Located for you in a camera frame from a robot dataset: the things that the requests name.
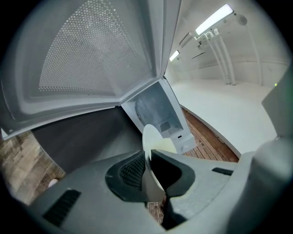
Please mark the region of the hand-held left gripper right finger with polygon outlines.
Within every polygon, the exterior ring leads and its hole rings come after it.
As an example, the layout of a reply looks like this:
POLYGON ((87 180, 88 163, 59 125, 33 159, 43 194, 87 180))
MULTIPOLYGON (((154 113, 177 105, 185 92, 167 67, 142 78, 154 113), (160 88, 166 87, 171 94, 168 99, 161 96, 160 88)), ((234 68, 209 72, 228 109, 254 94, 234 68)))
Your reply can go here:
POLYGON ((166 196, 162 226, 169 230, 199 214, 224 188, 236 165, 152 150, 151 170, 166 196))

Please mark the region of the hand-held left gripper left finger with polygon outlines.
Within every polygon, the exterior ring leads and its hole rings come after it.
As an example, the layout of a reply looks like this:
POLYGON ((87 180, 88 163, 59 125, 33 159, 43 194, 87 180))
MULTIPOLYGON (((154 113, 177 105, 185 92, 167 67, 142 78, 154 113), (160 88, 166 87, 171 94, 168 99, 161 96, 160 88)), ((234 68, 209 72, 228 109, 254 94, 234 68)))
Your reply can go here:
POLYGON ((143 151, 87 164, 47 189, 29 212, 48 234, 161 234, 146 209, 144 171, 143 151))

